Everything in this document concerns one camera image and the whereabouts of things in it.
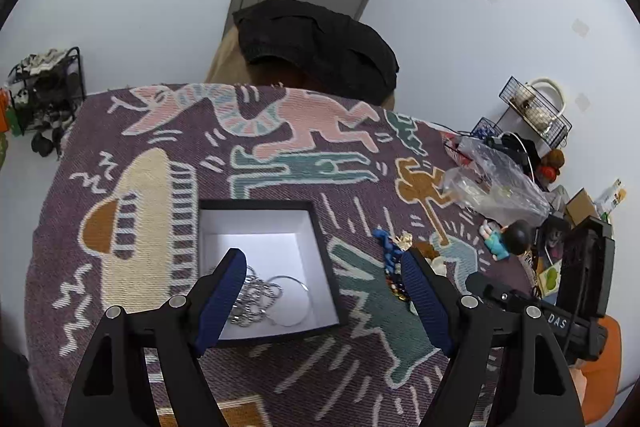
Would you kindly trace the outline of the person's right hand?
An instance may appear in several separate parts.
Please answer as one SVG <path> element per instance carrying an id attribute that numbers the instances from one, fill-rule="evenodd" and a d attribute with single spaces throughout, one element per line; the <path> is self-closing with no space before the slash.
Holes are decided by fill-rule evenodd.
<path id="1" fill-rule="evenodd" d="M 570 367 L 570 377 L 572 377 L 572 382 L 574 384 L 576 395 L 578 396 L 579 403 L 584 403 L 587 389 L 587 377 L 584 373 L 582 373 L 582 369 L 577 366 Z"/>

